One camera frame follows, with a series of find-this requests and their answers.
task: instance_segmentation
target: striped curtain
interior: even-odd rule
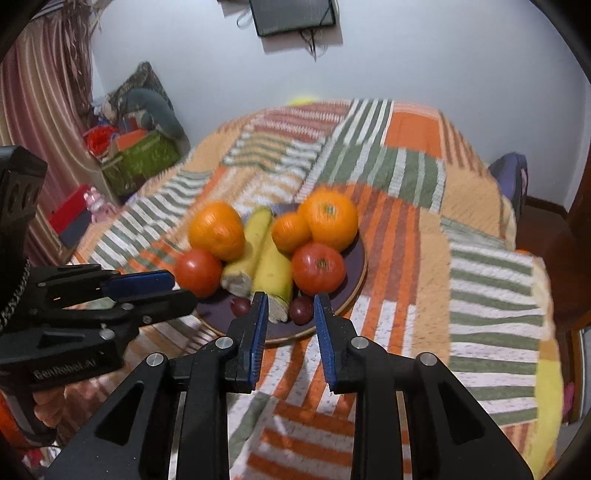
[[[43,15],[50,14],[56,10],[59,10],[64,6],[64,0],[49,0],[43,8],[39,11],[37,15],[35,15],[32,20],[36,20]]]
[[[25,242],[34,265],[58,264],[65,254],[48,218],[79,185],[94,185],[114,201],[82,137],[84,93],[72,82],[77,75],[72,62],[84,57],[72,55],[70,39],[76,36],[67,32],[62,13],[29,23],[0,64],[0,144],[22,145],[48,163],[37,218]]]

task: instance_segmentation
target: red grape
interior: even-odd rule
[[[291,302],[289,316],[296,325],[305,325],[314,317],[314,304],[310,297],[297,297]]]
[[[248,299],[236,297],[232,300],[230,309],[232,310],[234,316],[241,317],[251,311],[251,301]]]

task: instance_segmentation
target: orange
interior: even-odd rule
[[[318,190],[300,205],[298,212],[306,219],[314,242],[342,252],[355,240],[357,208],[341,193]]]
[[[189,227],[189,243],[224,262],[244,252],[244,228],[240,216],[226,202],[212,202],[197,212]]]
[[[310,239],[310,227],[302,215],[285,213],[275,220],[271,236],[277,250],[290,254]]]

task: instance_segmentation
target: striped tablecloth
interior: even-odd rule
[[[509,201],[438,111],[337,101],[226,124],[116,219],[94,225],[74,258],[126,273],[171,268],[204,202],[223,199],[246,214],[300,202],[318,185],[359,209],[368,275],[345,314],[357,332],[393,353],[434,352],[539,478],[561,414],[548,279],[541,260],[514,251]],[[143,328],[122,371],[68,389],[62,435],[149,353],[191,353],[214,337],[194,316]],[[353,395],[324,383],[316,336],[266,350],[258,391],[229,398],[232,478],[349,478],[354,406]],[[404,459],[411,478],[407,447]]]

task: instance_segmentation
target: green box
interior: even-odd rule
[[[171,167],[179,159],[174,143],[155,130],[133,147],[117,153],[101,169],[113,193],[120,197],[135,193],[146,180]]]

